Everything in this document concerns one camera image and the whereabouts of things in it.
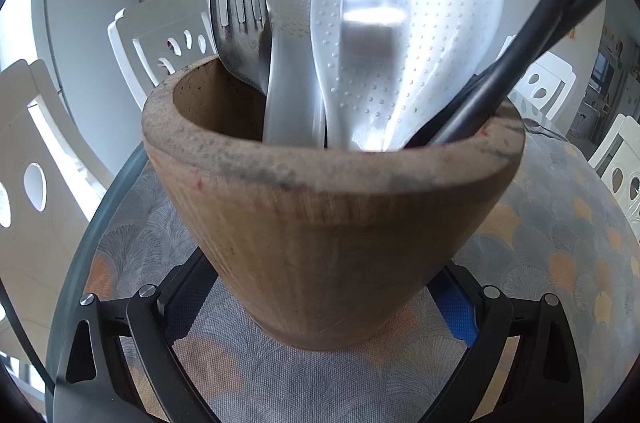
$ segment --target fork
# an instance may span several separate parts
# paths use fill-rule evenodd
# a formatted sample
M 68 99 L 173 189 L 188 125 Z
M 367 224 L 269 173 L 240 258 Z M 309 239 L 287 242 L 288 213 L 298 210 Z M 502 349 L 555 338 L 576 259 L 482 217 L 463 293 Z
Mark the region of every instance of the fork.
M 266 0 L 209 0 L 216 51 L 225 69 L 266 95 L 271 61 L 271 23 Z M 227 26 L 223 26 L 225 15 Z

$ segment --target white plastic spatula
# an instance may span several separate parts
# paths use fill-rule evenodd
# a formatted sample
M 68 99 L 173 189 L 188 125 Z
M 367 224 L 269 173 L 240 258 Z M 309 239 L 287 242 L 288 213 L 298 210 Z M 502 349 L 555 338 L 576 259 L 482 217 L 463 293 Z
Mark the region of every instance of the white plastic spatula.
M 473 75 L 497 31 L 503 4 L 400 0 L 398 7 L 384 8 L 374 1 L 354 19 L 366 25 L 369 13 L 372 23 L 384 24 L 380 14 L 386 10 L 393 27 L 386 31 L 387 45 L 380 43 L 383 33 L 367 51 L 370 32 L 358 38 L 355 30 L 352 38 L 340 38 L 340 0 L 312 0 L 311 37 L 330 148 L 401 149 Z M 353 56 L 340 49 L 353 50 Z M 338 60 L 350 64 L 338 67 Z
M 324 147 L 324 102 L 311 48 L 311 0 L 267 0 L 273 28 L 262 141 Z

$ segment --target wooden utensil holder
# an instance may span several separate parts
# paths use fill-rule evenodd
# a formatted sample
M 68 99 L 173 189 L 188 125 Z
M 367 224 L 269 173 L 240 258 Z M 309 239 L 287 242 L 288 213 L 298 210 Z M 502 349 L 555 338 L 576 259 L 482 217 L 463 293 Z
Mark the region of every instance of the wooden utensil holder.
M 376 333 L 474 233 L 524 149 L 510 102 L 468 140 L 375 154 L 263 145 L 264 106 L 209 58 L 149 96 L 144 143 L 231 293 L 302 349 Z

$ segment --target oval hole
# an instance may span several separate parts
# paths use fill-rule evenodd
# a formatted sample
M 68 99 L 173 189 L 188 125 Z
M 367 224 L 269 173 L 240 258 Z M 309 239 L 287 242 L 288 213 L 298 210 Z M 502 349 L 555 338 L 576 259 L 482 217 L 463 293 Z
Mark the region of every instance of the oval hole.
M 633 178 L 631 180 L 631 188 L 629 190 L 629 198 L 633 201 L 640 193 L 640 179 Z
M 182 50 L 180 49 L 180 45 L 178 44 L 178 41 L 175 38 L 169 37 L 166 40 L 166 42 L 171 51 L 173 51 L 176 55 L 178 55 L 178 57 L 182 56 Z
M 175 73 L 174 67 L 171 65 L 170 61 L 168 61 L 166 58 L 158 59 L 158 67 L 166 70 L 167 75 L 173 75 Z
M 9 206 L 9 194 L 6 188 L 0 183 L 0 226 L 9 228 L 11 226 L 11 207 Z
M 619 168 L 616 168 L 613 171 L 613 176 L 611 178 L 611 185 L 613 187 L 614 193 L 618 192 L 620 190 L 620 187 L 622 187 L 622 179 L 623 179 L 622 170 L 620 170 Z
M 187 43 L 187 49 L 191 49 L 191 46 L 193 46 L 193 38 L 191 37 L 191 31 L 188 29 L 184 30 L 184 41 Z
M 31 163 L 24 171 L 24 191 L 33 208 L 42 212 L 47 204 L 47 180 L 42 167 L 37 163 Z

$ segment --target patterned tablecloth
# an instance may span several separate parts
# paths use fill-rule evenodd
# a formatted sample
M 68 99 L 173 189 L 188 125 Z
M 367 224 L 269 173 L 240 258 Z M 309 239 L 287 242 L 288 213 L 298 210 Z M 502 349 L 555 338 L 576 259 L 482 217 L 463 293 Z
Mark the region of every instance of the patterned tablecloth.
M 183 263 L 194 243 L 147 166 L 98 245 L 86 290 L 133 295 Z M 528 135 L 522 165 L 457 254 L 481 285 L 511 297 L 562 301 L 578 351 L 586 420 L 625 379 L 640 351 L 640 247 L 583 156 Z M 124 349 L 148 411 L 162 417 L 130 339 Z M 367 342 L 340 351 L 289 349 L 267 337 L 217 281 L 175 353 L 223 422 L 418 421 L 465 352 L 425 289 Z M 514 344 L 490 390 L 497 396 Z

